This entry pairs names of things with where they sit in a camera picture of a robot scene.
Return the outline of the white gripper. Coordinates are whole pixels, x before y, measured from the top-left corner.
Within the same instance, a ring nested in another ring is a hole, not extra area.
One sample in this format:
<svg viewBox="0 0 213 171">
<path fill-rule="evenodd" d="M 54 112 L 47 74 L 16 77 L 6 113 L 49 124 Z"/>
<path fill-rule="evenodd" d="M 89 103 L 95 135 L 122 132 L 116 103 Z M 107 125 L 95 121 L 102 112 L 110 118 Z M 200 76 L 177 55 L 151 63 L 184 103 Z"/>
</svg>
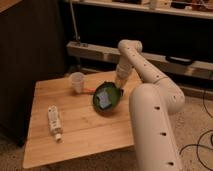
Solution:
<svg viewBox="0 0 213 171">
<path fill-rule="evenodd" d="M 123 88 L 132 73 L 133 68 L 122 68 L 121 66 L 116 67 L 115 85 L 117 88 Z"/>
</svg>

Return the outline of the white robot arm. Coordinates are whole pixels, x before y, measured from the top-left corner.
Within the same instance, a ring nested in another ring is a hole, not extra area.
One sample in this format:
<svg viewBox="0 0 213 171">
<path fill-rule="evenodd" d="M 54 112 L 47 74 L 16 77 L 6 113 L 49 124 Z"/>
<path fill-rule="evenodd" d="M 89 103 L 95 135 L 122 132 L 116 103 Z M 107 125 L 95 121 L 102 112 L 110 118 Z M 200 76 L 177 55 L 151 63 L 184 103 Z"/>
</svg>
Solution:
<svg viewBox="0 0 213 171">
<path fill-rule="evenodd" d="M 129 97 L 129 113 L 139 171 L 182 171 L 169 116 L 185 103 L 183 91 L 141 54 L 142 43 L 121 40 L 115 84 L 123 88 L 135 69 L 142 83 Z"/>
</svg>

